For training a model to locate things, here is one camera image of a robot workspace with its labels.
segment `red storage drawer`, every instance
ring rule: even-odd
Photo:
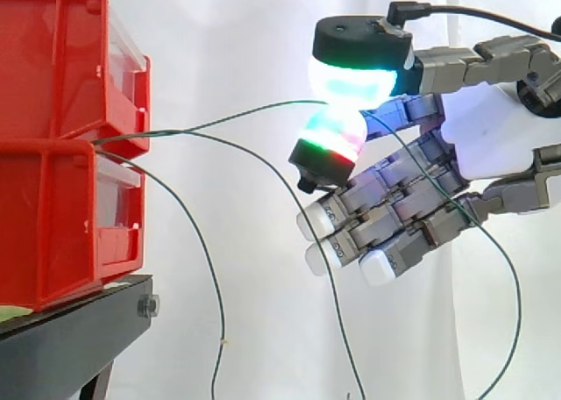
[[[0,0],[0,139],[148,131],[149,74],[108,0]],[[105,148],[131,159],[148,139]]]
[[[0,305],[41,311],[142,266],[144,176],[81,140],[0,140]]]

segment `glowing light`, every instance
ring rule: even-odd
[[[328,104],[355,111],[378,108],[390,98],[395,71],[333,67],[312,57],[309,81],[317,97]]]
[[[300,138],[356,162],[367,133],[366,121],[360,112],[329,106],[309,120]]]

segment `screw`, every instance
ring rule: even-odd
[[[527,77],[531,82],[537,82],[537,79],[540,78],[537,73],[528,73]]]
[[[138,300],[138,315],[144,318],[155,318],[160,313],[160,297],[158,295],[143,295]]]

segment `robotic hand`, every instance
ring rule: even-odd
[[[316,27],[310,79],[321,73],[316,92],[330,105],[309,121],[290,161],[301,171],[300,189],[337,186],[307,215],[330,265],[358,260],[372,285],[473,226],[404,148],[348,180],[362,144],[388,134],[383,124],[396,132],[421,126],[410,152],[480,223],[561,201],[561,60],[531,35],[413,51],[405,20],[428,13],[428,4],[392,3],[386,18],[325,18]],[[477,86],[483,82],[515,82],[516,92]],[[461,99],[441,96],[464,87]],[[465,192],[485,178],[498,179],[482,194]],[[302,214],[297,222],[313,241]],[[325,273],[317,244],[306,261]]]

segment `white curtain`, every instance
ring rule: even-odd
[[[337,14],[384,14],[390,1],[111,4],[152,58],[152,118],[153,128],[159,129],[312,97],[307,64],[315,22]],[[556,0],[419,1],[470,4],[545,28],[561,15],[555,12]],[[416,47],[472,46],[478,39],[510,32],[445,16],[411,23],[408,29]],[[256,150],[295,183],[297,172],[287,158],[314,110],[279,108],[211,132]],[[390,139],[370,143],[358,170],[395,148]],[[330,286],[308,271],[303,260],[307,242],[295,226],[297,209],[274,175],[245,154],[192,137],[155,140],[142,162],[193,210],[217,268],[228,341],[217,398],[342,400],[351,393],[351,399],[359,399]],[[154,274],[161,314],[118,358],[109,399],[208,399],[219,321],[202,249],[173,199],[150,183],[147,200],[144,271]],[[313,198],[301,200],[310,203]],[[520,268],[526,316],[520,352],[489,398],[561,398],[555,394],[561,382],[554,366],[561,352],[556,214],[489,223]],[[473,399],[507,355],[515,324],[512,282],[504,261],[476,231],[453,248],[427,256],[386,287],[369,288],[354,266],[337,272],[336,280],[368,398]]]

